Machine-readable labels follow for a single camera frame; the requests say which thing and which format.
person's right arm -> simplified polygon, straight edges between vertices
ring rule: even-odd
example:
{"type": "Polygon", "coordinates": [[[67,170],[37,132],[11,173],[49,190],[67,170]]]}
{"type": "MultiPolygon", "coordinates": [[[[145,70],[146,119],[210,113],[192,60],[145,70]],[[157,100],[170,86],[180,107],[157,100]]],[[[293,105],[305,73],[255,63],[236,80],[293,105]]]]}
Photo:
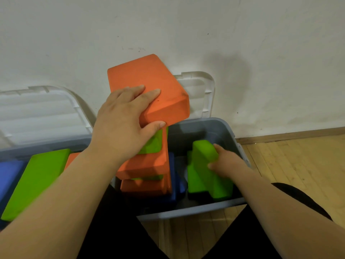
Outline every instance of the person's right arm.
{"type": "Polygon", "coordinates": [[[219,158],[209,168],[233,180],[282,258],[345,258],[342,227],[271,185],[235,153],[215,147],[219,158]]]}

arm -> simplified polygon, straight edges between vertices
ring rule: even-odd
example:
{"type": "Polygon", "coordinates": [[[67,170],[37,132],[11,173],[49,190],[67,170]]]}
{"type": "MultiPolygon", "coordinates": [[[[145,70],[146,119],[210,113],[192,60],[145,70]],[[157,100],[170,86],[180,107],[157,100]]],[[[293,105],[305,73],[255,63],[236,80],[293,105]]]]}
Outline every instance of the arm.
{"type": "Polygon", "coordinates": [[[209,168],[233,180],[280,256],[345,258],[345,230],[254,173],[235,153],[215,145],[209,168]]]}
{"type": "Polygon", "coordinates": [[[144,86],[125,88],[108,97],[98,112],[89,147],[0,233],[0,258],[77,257],[116,171],[165,125],[157,121],[140,128],[141,112],[160,93],[138,96],[143,90],[144,86]]]}

fingernail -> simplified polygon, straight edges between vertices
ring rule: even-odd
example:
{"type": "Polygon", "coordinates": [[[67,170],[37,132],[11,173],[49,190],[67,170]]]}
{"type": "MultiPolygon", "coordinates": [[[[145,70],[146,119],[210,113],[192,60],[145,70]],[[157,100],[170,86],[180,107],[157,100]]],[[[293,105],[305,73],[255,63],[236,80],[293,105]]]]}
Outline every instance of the fingernail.
{"type": "Polygon", "coordinates": [[[161,128],[163,128],[166,124],[167,124],[166,122],[161,122],[161,123],[159,124],[159,126],[160,126],[161,128]]]}

green block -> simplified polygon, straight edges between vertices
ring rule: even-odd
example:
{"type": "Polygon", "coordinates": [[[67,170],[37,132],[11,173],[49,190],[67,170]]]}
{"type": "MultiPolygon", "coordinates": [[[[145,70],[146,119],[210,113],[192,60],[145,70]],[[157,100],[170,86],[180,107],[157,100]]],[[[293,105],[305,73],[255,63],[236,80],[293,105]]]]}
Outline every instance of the green block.
{"type": "Polygon", "coordinates": [[[70,149],[64,149],[33,155],[8,201],[1,219],[13,221],[49,187],[63,172],[70,153],[70,149]]]}
{"type": "Polygon", "coordinates": [[[149,141],[144,145],[138,154],[154,154],[162,150],[162,134],[163,130],[158,130],[149,141]]]}
{"type": "Polygon", "coordinates": [[[133,178],[131,180],[162,180],[163,179],[163,174],[159,174],[159,175],[153,175],[153,176],[147,176],[147,177],[143,177],[143,178],[133,178]]]}
{"type": "Polygon", "coordinates": [[[192,151],[187,152],[187,158],[188,158],[188,166],[187,166],[188,192],[189,193],[206,192],[207,189],[205,188],[203,182],[201,181],[198,173],[194,169],[194,165],[192,162],[192,151]]]}
{"type": "Polygon", "coordinates": [[[192,160],[205,188],[213,199],[225,199],[233,193],[233,182],[228,178],[221,178],[207,165],[218,159],[218,153],[214,146],[207,140],[193,142],[192,160]]]}

person's left arm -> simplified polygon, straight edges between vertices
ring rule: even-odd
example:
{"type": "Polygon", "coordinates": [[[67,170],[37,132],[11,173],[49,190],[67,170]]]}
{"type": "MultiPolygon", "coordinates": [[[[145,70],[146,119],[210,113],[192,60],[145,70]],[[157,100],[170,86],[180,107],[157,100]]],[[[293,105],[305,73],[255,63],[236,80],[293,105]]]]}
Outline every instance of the person's left arm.
{"type": "Polygon", "coordinates": [[[165,125],[140,127],[141,112],[160,93],[143,91],[139,86],[111,93],[98,112],[89,147],[0,233],[0,258],[77,257],[111,179],[165,125]]]}

